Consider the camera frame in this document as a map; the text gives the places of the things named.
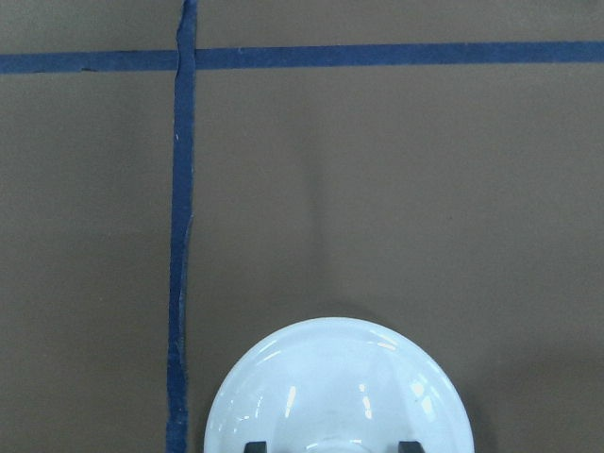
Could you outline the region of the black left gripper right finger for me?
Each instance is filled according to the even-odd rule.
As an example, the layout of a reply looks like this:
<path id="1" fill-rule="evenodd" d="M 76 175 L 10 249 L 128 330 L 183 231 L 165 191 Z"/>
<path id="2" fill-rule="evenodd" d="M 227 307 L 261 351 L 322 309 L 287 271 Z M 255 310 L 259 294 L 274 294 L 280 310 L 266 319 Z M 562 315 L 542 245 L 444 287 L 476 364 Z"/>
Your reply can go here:
<path id="1" fill-rule="evenodd" d="M 422 453 L 422 445 L 418 441 L 400 441 L 397 446 L 398 453 Z"/>

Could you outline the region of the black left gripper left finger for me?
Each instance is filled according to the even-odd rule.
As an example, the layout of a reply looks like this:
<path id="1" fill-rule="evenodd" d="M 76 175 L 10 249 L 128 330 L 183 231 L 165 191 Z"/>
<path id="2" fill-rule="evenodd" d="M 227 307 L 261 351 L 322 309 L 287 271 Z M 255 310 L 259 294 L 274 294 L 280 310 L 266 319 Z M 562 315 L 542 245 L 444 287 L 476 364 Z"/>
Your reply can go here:
<path id="1" fill-rule="evenodd" d="M 266 441 L 253 441 L 246 444 L 246 453 L 267 453 L 268 446 Z"/>

